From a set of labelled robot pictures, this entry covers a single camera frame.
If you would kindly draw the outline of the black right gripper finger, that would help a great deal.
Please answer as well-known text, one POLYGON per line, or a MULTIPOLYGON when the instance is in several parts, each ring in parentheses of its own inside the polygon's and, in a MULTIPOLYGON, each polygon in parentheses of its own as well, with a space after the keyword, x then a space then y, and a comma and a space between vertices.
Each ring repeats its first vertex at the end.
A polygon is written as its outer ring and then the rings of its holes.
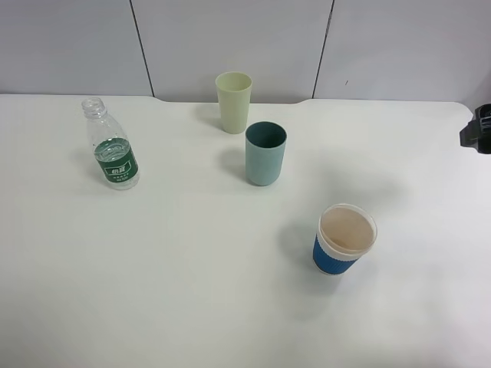
POLYGON ((473 119, 460 131, 460 145, 491 154, 491 104, 475 109, 473 119))

